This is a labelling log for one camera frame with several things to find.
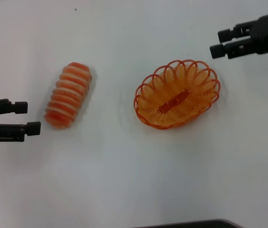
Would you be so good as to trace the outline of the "orange plastic wire basket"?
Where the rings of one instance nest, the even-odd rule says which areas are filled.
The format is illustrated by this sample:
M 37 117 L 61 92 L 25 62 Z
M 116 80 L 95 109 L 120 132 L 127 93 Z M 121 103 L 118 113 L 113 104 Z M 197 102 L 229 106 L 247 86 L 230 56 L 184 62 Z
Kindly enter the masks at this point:
M 142 123 L 165 130 L 193 121 L 219 96 L 220 81 L 205 62 L 174 60 L 142 81 L 135 92 L 134 110 Z

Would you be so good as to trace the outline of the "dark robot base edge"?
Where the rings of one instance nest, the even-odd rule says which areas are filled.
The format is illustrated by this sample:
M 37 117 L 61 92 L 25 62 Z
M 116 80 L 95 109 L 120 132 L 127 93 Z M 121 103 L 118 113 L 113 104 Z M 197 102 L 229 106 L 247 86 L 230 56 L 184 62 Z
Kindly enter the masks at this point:
M 163 224 L 141 228 L 244 228 L 225 219 L 211 219 L 183 223 Z

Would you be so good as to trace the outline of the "orange white striped bread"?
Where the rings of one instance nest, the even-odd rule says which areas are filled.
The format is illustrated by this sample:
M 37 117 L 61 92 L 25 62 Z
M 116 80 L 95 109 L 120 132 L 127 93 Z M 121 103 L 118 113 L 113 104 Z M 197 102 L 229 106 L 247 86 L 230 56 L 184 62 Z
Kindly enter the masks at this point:
M 69 128 L 76 120 L 89 91 L 92 75 L 88 66 L 72 62 L 62 69 L 44 114 L 55 129 Z

